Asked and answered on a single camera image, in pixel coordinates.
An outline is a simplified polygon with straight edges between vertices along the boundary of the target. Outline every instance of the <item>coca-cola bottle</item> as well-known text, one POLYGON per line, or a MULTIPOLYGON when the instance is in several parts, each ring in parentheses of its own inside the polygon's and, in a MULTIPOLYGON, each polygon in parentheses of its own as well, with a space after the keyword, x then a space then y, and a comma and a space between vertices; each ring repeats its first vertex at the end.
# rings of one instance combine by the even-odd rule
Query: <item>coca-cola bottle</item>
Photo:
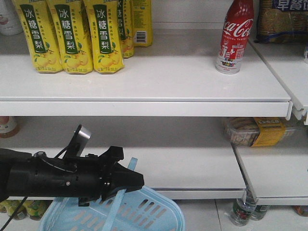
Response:
POLYGON ((221 36, 216 69, 224 74, 240 71, 254 20, 253 0, 234 0, 228 10, 221 36))

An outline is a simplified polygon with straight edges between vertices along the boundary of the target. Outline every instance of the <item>shelf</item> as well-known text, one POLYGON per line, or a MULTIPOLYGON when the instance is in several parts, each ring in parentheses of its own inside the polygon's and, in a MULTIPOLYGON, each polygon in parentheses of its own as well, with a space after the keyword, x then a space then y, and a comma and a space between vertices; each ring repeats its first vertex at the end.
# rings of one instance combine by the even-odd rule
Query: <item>shelf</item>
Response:
POLYGON ((308 137, 303 129, 273 147, 235 147, 260 205, 308 205, 308 137))
POLYGON ((293 113, 298 119, 307 116, 308 65, 304 63, 305 44, 253 43, 262 60, 291 96, 293 113))
POLYGON ((55 156, 79 124, 92 132, 83 154, 100 155, 109 146, 124 149, 127 166, 145 184, 172 199, 239 198, 245 184, 219 118, 202 117, 17 117, 21 130, 0 141, 1 148, 55 156))
POLYGON ((2 115, 289 116, 290 96, 248 45, 241 71, 215 69, 221 30, 154 31, 113 75, 37 73, 23 34, 0 36, 2 115))

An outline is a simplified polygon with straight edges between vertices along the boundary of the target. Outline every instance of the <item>cable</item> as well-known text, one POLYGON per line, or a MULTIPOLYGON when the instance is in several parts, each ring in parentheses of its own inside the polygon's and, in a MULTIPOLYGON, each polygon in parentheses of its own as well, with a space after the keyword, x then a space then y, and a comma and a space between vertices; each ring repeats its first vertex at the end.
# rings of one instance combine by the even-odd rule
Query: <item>cable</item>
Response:
POLYGON ((68 146, 66 146, 65 148, 63 148, 54 158, 59 158, 59 156, 61 156, 62 153, 64 153, 67 149, 68 149, 68 146))
POLYGON ((18 213, 18 210, 20 209, 20 207, 23 205, 23 203, 26 201, 28 197, 25 196, 22 201, 20 202, 19 206, 17 206, 17 208, 15 209, 15 211, 13 212, 13 214, 10 216, 10 218, 7 220, 7 222, 2 226, 1 230, 0 231, 3 231, 7 226, 8 224, 11 222, 11 220, 13 219, 13 217, 15 217, 15 215, 18 213))

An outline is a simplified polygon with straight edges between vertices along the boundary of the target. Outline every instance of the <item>blue basket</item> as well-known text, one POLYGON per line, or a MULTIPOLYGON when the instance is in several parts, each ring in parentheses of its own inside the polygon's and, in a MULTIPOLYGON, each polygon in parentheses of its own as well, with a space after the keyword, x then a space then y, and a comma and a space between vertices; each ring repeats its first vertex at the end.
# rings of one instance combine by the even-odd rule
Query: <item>blue basket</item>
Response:
POLYGON ((185 231, 185 220, 174 201, 143 186, 129 193, 121 190, 104 202, 90 202, 89 207, 78 207, 78 198, 55 198, 38 230, 185 231))

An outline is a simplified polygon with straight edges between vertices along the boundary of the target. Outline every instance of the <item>barcode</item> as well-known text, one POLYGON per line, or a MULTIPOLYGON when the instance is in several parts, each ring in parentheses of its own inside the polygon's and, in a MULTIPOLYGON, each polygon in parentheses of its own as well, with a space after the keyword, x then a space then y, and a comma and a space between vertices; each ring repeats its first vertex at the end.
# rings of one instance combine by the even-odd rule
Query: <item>barcode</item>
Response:
POLYGON ((136 43, 146 43, 146 31, 137 31, 135 35, 135 42, 136 43))

